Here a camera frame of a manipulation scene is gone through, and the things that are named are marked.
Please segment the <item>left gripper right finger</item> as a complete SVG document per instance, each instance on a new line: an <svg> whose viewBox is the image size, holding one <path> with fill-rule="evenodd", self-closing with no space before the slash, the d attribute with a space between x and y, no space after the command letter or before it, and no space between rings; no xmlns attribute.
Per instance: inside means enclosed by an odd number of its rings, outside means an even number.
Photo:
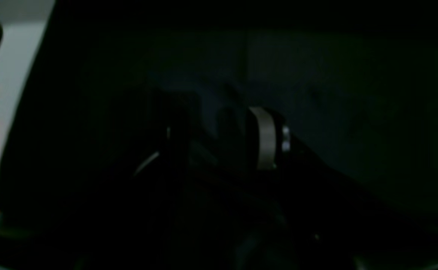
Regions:
<svg viewBox="0 0 438 270"><path fill-rule="evenodd" d="M272 109L247 110L250 178L280 207L302 270L438 270L438 235L323 162Z"/></svg>

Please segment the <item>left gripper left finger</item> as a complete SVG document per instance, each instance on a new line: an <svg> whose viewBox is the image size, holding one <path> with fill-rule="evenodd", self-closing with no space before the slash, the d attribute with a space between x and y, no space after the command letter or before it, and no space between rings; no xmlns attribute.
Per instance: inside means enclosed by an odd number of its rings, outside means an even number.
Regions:
<svg viewBox="0 0 438 270"><path fill-rule="evenodd" d="M154 270L187 177L194 92L149 92L130 148L68 202L37 243L37 270Z"/></svg>

